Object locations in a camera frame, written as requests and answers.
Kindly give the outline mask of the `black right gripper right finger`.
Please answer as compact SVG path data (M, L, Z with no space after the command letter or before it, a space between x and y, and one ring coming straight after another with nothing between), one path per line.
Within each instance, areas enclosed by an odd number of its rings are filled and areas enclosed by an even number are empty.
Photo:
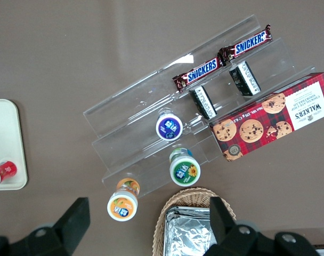
M318 255L303 236L279 232L267 238L248 225L238 225L219 197L210 199L210 226L217 243L204 255Z

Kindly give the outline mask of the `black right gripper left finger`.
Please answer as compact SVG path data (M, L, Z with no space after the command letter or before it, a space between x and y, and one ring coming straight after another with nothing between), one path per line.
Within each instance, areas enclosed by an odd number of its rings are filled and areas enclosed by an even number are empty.
M90 222L89 199L80 197L51 227L38 228L13 244L0 236L0 255L73 255Z

